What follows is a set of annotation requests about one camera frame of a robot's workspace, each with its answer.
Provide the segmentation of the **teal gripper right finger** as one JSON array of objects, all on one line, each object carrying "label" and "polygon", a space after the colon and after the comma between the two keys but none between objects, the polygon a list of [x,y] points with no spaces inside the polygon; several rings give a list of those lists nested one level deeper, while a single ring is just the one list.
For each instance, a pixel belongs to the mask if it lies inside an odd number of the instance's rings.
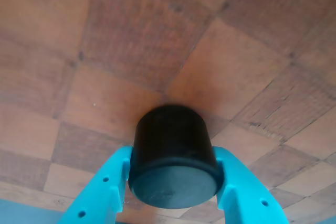
[{"label": "teal gripper right finger", "polygon": [[217,193],[217,205],[225,223],[288,223],[278,201],[261,181],[230,151],[214,146],[224,182]]}]

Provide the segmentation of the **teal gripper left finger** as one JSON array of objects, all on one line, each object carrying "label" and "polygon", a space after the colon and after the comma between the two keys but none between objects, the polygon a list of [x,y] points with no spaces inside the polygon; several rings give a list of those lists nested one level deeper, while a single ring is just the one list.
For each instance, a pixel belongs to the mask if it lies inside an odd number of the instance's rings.
[{"label": "teal gripper left finger", "polygon": [[115,223],[123,211],[132,147],[118,149],[97,171],[58,221],[64,224]]}]

